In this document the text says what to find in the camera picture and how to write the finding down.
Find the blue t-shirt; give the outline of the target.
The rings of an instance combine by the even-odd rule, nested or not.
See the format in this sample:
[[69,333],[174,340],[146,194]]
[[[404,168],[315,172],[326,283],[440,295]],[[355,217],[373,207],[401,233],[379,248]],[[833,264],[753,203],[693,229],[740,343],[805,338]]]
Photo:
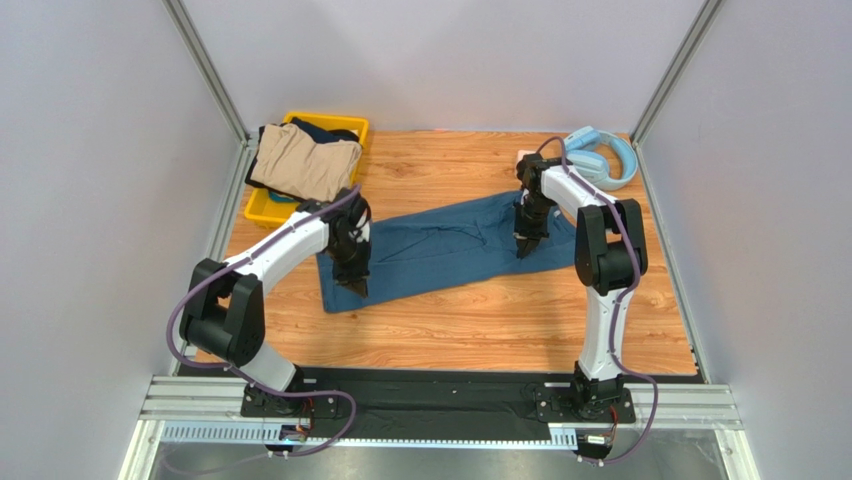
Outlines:
[[365,298],[338,285],[331,259],[318,255],[324,311],[342,313],[497,276],[572,266],[576,229],[557,208],[548,216],[548,238],[518,258],[514,205],[520,197],[508,191],[374,223]]

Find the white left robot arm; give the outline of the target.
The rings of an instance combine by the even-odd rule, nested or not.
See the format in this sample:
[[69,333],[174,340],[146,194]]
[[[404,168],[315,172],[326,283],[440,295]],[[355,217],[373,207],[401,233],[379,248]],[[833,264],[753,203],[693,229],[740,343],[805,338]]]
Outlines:
[[265,339],[266,297],[316,254],[331,259],[334,283],[367,297],[371,227],[371,208],[359,187],[344,188],[331,202],[303,202],[281,227],[244,252],[224,261],[200,261],[169,318],[169,348],[181,339],[218,358],[219,368],[248,387],[293,409],[310,395],[295,385],[301,369]]

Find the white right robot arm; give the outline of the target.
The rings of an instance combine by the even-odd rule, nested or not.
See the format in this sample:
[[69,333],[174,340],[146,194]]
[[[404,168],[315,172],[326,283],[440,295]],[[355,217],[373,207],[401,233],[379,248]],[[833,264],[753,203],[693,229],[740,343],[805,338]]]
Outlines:
[[624,397],[618,350],[629,303],[647,270],[641,208],[590,184],[560,158],[525,154],[516,163],[516,176],[521,183],[514,205],[518,257],[529,256],[548,238],[556,211],[575,221],[574,267],[586,288],[586,327],[574,378],[561,401],[577,419],[607,418]]

